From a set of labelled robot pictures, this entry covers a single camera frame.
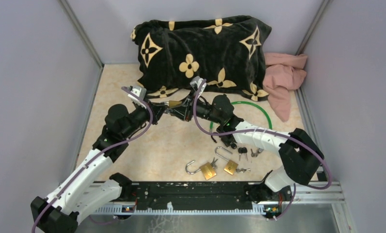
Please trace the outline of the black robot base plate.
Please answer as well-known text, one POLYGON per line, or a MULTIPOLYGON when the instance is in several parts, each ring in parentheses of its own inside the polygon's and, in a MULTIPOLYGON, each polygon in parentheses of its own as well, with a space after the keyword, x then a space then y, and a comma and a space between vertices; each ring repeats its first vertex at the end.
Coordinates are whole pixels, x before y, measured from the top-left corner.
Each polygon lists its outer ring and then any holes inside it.
POLYGON ((264 181, 133 182, 120 173, 109 179, 122 189, 114 200, 134 203, 134 213, 172 210, 218 215, 255 210, 272 218, 281 215, 284 202, 294 199, 289 186, 272 191, 264 181))

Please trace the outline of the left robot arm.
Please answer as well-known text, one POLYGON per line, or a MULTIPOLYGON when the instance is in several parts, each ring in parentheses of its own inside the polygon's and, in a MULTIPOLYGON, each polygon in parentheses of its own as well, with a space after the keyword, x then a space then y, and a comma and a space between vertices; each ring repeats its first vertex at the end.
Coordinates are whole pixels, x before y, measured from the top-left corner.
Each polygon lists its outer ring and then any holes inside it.
POLYGON ((141 137, 134 133, 139 129, 145 133, 167 108, 166 104, 149 101, 135 103, 135 107, 132 112, 123 104, 108 109, 101 135, 82 163, 54 191, 31 202, 34 220, 31 232, 40 229, 45 233, 73 233, 103 205, 131 198, 132 182, 120 173, 113 174, 99 188, 90 189, 90 186, 123 154, 129 142, 141 137))

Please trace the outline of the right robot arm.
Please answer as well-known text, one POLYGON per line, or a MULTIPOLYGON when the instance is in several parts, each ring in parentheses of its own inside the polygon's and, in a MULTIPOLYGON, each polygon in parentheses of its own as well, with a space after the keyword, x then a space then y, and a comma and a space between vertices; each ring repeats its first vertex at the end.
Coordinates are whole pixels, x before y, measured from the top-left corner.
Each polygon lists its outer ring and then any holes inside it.
POLYGON ((219 136, 226 146, 248 144, 278 155, 282 166, 271 171, 262 181, 260 193, 273 200, 280 190, 295 183, 309 185, 324 155, 303 130, 278 132, 258 127, 234 114, 234 106, 226 95, 218 95, 211 104, 188 95, 180 101, 170 101, 167 113, 183 121, 198 118, 219 124, 213 135, 219 136))

